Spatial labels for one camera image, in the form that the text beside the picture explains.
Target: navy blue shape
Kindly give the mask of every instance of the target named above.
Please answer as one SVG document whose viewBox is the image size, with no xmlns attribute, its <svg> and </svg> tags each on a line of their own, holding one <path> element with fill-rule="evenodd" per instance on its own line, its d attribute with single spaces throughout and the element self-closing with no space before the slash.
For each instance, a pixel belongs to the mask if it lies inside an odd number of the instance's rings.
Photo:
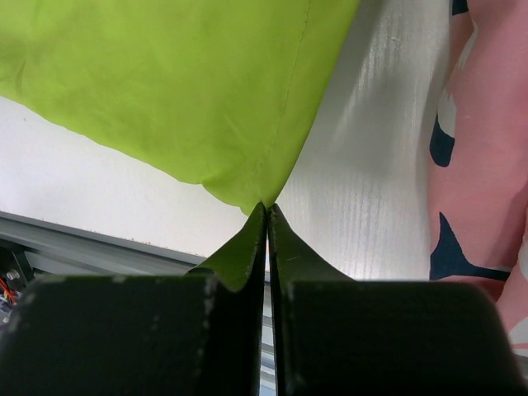
<svg viewBox="0 0 528 396">
<path fill-rule="evenodd" d="M 435 126 L 432 129 L 431 142 L 429 143 L 429 153 L 431 153 L 435 164 L 439 167 L 447 167 L 451 162 L 454 146 L 455 138 L 442 130 L 438 122 L 438 115 L 436 115 Z"/>
<path fill-rule="evenodd" d="M 438 239 L 435 251 L 431 254 L 429 279 L 438 281 L 439 279 L 453 275 L 478 276 L 479 278 L 505 281 L 510 273 L 474 266 L 468 262 L 449 222 L 440 213 L 440 238 Z"/>
<path fill-rule="evenodd" d="M 453 7 L 451 8 L 451 15 L 463 14 L 469 11 L 468 0 L 453 0 Z"/>
</svg>

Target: green cloth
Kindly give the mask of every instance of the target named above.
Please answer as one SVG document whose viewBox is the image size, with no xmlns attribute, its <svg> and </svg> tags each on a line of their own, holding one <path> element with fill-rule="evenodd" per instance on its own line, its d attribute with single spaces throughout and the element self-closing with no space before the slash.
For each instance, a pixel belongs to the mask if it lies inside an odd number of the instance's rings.
<svg viewBox="0 0 528 396">
<path fill-rule="evenodd" d="M 0 95 L 249 213 L 274 202 L 359 0 L 0 0 Z"/>
</svg>

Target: pink cloth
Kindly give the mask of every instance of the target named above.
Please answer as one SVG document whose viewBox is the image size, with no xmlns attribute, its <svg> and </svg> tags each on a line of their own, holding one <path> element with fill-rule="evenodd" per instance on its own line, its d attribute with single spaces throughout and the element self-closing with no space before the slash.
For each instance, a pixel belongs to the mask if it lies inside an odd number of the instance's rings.
<svg viewBox="0 0 528 396">
<path fill-rule="evenodd" d="M 512 346 L 525 355 L 526 21 L 527 0 L 453 0 L 450 76 L 429 167 L 431 279 L 486 289 L 497 301 Z"/>
</svg>

